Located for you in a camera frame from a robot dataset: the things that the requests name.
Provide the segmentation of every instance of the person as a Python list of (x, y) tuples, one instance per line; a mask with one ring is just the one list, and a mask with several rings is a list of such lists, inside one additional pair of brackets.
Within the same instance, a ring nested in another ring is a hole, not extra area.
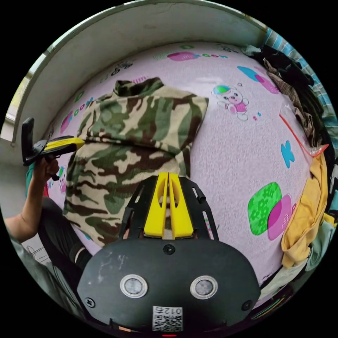
[[(22, 213), (6, 218), (5, 225), (19, 258), (37, 284), (66, 311), (92, 326), (101, 327), (103, 324), (90, 316), (77, 294), (82, 272), (92, 256), (60, 207), (43, 196), (47, 181), (58, 171), (56, 159), (47, 162), (43, 158), (35, 163)], [(49, 256), (50, 262), (46, 264), (37, 262), (22, 246), (36, 234)]]

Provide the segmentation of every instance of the yellow cloth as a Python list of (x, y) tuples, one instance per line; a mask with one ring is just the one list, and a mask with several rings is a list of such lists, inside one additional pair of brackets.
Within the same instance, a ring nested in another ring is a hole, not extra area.
[(334, 222), (334, 217), (333, 216), (330, 216), (328, 214), (324, 214), (323, 215), (323, 221), (326, 221), (326, 222), (332, 224), (332, 226), (334, 228), (337, 227), (337, 223)]
[(282, 265), (287, 269), (299, 264), (310, 254), (309, 244), (315, 239), (327, 204), (327, 169), (324, 154), (315, 157), (302, 196), (282, 237)]

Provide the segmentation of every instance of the screw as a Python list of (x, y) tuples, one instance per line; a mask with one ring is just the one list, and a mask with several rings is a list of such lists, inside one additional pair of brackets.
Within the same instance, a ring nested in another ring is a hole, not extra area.
[(87, 297), (87, 298), (85, 299), (85, 303), (86, 303), (86, 305), (87, 305), (88, 307), (90, 307), (90, 308), (95, 307), (95, 302), (94, 302), (91, 298), (89, 298), (89, 297)]
[(242, 310), (243, 311), (248, 311), (251, 307), (252, 301), (247, 300), (243, 305), (242, 305)]
[(172, 244), (166, 244), (163, 248), (166, 255), (172, 255), (175, 252), (175, 247)]

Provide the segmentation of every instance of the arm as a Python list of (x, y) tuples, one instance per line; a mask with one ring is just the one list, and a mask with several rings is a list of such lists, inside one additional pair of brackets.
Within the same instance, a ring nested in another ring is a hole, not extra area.
[(45, 159), (42, 159), (40, 163), (37, 163), (34, 167), (22, 213), (5, 219), (9, 232), (20, 243), (37, 234), (42, 210), (43, 189), (47, 180), (58, 170), (56, 160), (47, 163)]

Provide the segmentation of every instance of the camouflage shirt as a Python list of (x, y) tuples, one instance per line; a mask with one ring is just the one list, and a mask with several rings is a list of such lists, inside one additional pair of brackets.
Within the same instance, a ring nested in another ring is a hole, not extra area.
[(63, 213), (99, 246), (118, 237), (139, 182), (168, 171), (190, 177), (190, 150), (208, 99), (159, 78), (117, 81), (89, 104), (77, 136), (85, 145), (67, 169)]

